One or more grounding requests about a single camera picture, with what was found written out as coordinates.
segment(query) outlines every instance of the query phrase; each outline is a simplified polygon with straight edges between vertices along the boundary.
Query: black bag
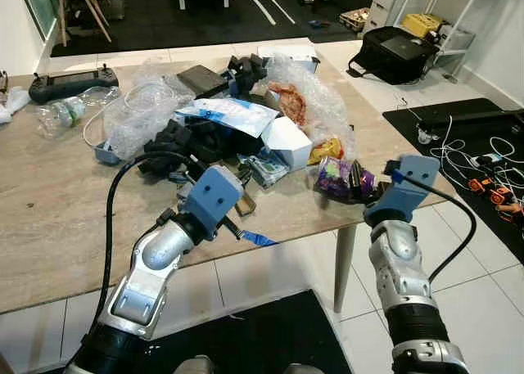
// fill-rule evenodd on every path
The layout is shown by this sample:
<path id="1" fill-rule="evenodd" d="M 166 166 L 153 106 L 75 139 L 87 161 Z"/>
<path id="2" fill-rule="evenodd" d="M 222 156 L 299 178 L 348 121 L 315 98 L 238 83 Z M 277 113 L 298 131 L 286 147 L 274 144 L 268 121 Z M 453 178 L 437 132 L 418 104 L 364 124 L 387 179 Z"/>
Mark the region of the black bag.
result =
<path id="1" fill-rule="evenodd" d="M 348 63 L 347 73 L 356 78 L 374 74 L 392 85 L 411 82 L 424 74 L 428 58 L 438 50 L 402 29 L 385 26 L 364 35 L 362 48 Z M 365 71 L 355 70 L 353 62 Z"/>

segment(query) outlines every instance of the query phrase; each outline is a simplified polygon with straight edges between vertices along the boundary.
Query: table leg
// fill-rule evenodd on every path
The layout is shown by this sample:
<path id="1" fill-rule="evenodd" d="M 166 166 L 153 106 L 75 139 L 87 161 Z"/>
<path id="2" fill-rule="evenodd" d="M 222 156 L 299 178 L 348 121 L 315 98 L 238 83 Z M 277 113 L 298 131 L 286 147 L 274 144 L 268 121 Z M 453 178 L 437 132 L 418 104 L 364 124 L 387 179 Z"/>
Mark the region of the table leg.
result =
<path id="1" fill-rule="evenodd" d="M 339 313 L 342 310 L 344 294 L 346 293 L 347 279 L 350 275 L 351 258 L 355 246 L 356 224 L 344 227 L 337 233 L 337 254 L 335 258 L 335 299 L 334 310 Z"/>

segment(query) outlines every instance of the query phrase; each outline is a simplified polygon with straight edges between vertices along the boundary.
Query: game controller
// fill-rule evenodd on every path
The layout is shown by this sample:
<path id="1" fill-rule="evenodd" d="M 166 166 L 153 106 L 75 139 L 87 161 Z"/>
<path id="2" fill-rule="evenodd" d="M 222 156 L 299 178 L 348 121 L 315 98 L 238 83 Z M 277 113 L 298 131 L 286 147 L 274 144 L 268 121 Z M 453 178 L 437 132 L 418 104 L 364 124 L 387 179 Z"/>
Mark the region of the game controller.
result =
<path id="1" fill-rule="evenodd" d="M 80 94 L 93 86 L 118 86 L 118 79 L 112 69 L 104 64 L 102 68 L 77 74 L 38 76 L 34 73 L 34 80 L 29 87 L 29 96 L 39 104 L 57 98 L 71 97 Z"/>

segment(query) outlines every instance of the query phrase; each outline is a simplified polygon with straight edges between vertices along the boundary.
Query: bubble wrap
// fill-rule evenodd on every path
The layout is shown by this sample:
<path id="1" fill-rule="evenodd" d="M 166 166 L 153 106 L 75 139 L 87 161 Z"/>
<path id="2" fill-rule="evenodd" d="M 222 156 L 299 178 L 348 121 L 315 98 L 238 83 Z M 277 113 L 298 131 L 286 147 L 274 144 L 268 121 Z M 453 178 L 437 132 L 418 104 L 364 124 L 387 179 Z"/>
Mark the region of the bubble wrap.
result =
<path id="1" fill-rule="evenodd" d="M 104 130 L 111 149 L 122 160 L 154 139 L 169 119 L 183 119 L 174 112 L 195 98 L 176 75 L 162 77 L 153 71 L 153 65 L 142 65 L 138 73 L 143 75 L 133 77 L 135 88 L 104 108 Z"/>
<path id="2" fill-rule="evenodd" d="M 307 123 L 302 130 L 317 146 L 330 138 L 338 137 L 345 158 L 356 158 L 355 135 L 350 127 L 349 113 L 340 94 L 323 84 L 304 66 L 282 54 L 275 54 L 267 65 L 268 75 L 259 85 L 269 82 L 290 83 L 296 86 L 306 102 Z"/>

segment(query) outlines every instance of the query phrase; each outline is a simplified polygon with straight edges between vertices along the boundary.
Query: white cabinet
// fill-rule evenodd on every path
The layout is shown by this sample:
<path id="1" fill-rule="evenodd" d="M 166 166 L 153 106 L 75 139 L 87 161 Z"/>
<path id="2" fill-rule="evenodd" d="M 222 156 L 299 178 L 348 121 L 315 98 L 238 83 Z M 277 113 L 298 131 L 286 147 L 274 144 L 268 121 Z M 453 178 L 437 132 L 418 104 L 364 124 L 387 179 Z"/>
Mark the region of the white cabinet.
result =
<path id="1" fill-rule="evenodd" d="M 369 30 L 390 25 L 392 22 L 391 10 L 395 0 L 373 0 L 369 10 L 369 17 L 362 31 L 364 34 Z"/>

